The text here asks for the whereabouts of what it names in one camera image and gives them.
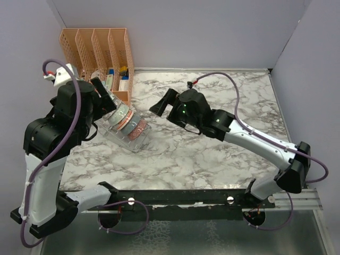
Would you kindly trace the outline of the green leaf pattern bowl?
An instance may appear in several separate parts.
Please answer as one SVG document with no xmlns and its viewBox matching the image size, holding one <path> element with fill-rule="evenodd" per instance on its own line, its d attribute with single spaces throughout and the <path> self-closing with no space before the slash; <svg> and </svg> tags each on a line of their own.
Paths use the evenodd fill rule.
<svg viewBox="0 0 340 255">
<path fill-rule="evenodd" d="M 119 98 L 117 98 L 116 96 L 112 96 L 110 97 L 107 106 L 106 106 L 106 110 L 108 113 L 113 112 L 115 110 L 117 110 L 118 106 L 121 104 L 121 101 Z"/>
</svg>

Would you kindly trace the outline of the red floral outside bowl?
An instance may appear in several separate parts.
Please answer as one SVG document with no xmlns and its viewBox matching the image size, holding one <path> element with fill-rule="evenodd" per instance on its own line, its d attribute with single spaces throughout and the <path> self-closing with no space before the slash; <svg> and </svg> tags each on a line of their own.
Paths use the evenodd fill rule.
<svg viewBox="0 0 340 255">
<path fill-rule="evenodd" d="M 147 122 L 144 119 L 141 119 L 139 123 L 137 124 L 137 126 L 133 129 L 133 131 L 128 135 L 128 138 L 131 141 L 135 140 L 144 131 L 146 125 L 147 125 Z"/>
</svg>

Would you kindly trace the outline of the green mandala pattern bowl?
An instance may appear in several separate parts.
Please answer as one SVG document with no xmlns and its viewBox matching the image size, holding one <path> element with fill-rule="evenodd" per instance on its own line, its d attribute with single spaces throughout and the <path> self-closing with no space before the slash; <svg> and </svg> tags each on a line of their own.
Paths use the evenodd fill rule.
<svg viewBox="0 0 340 255">
<path fill-rule="evenodd" d="M 108 119 L 109 124 L 112 126 L 118 124 L 127 115 L 129 109 L 129 106 L 120 104 L 118 109 Z"/>
</svg>

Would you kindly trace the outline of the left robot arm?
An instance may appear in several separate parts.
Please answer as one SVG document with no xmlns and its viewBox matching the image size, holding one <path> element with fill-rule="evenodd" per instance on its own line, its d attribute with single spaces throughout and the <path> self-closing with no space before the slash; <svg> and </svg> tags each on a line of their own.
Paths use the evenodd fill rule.
<svg viewBox="0 0 340 255">
<path fill-rule="evenodd" d="M 117 196 L 103 183 L 74 194 L 59 190 L 62 173 L 71 150 L 96 136 L 90 128 L 95 121 L 116 110 L 99 78 L 79 81 L 80 99 L 72 81 L 59 87 L 50 100 L 46 117 L 31 122 L 24 134 L 23 148 L 27 176 L 22 204 L 10 217 L 37 239 L 69 226 L 77 214 L 96 206 L 110 210 Z"/>
</svg>

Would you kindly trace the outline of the purple pattern white bowl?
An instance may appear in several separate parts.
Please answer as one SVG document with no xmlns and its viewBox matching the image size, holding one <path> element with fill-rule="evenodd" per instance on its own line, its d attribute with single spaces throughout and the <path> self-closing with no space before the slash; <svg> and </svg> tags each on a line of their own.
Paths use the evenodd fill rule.
<svg viewBox="0 0 340 255">
<path fill-rule="evenodd" d="M 117 110 L 115 110 L 110 116 L 109 120 L 111 121 L 120 121 L 129 111 L 129 107 L 125 103 L 121 103 Z"/>
</svg>

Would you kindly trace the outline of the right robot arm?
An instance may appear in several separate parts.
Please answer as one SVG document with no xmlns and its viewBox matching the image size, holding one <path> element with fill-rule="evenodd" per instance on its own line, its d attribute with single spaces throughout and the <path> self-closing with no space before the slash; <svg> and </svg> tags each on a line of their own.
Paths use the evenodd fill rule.
<svg viewBox="0 0 340 255">
<path fill-rule="evenodd" d="M 234 114 L 210 108 L 204 95 L 195 89 L 182 93 L 168 89 L 163 98 L 149 110 L 162 116 L 167 105 L 172 106 L 167 116 L 171 123 L 181 128 L 190 125 L 197 128 L 200 134 L 245 148 L 276 166 L 275 172 L 250 182 L 244 194 L 244 202 L 248 207 L 255 208 L 280 191 L 294 194 L 302 191 L 310 167 L 310 160 L 301 155 L 303 152 L 310 154 L 307 143 L 295 145 L 280 141 L 275 146 L 270 143 L 273 137 L 263 133 L 260 133 L 263 139 L 256 136 L 255 131 L 238 122 Z"/>
</svg>

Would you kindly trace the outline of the blue wave outside bowl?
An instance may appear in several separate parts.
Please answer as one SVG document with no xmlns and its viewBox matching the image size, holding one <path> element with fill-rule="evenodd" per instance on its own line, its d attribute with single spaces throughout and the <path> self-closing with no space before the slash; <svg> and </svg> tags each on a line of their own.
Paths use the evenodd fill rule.
<svg viewBox="0 0 340 255">
<path fill-rule="evenodd" d="M 129 135 L 133 131 L 133 129 L 137 126 L 140 120 L 141 117 L 138 114 L 134 114 L 131 120 L 128 122 L 128 124 L 121 129 L 121 132 L 124 135 Z"/>
</svg>

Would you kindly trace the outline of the orange white floral bowl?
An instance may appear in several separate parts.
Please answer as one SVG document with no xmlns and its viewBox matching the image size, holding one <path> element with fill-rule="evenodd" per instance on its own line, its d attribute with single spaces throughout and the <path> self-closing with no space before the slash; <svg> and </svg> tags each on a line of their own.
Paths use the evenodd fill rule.
<svg viewBox="0 0 340 255">
<path fill-rule="evenodd" d="M 124 128 L 128 122 L 131 120 L 134 112 L 132 110 L 129 110 L 126 116 L 117 124 L 116 130 L 120 131 L 122 128 Z"/>
</svg>

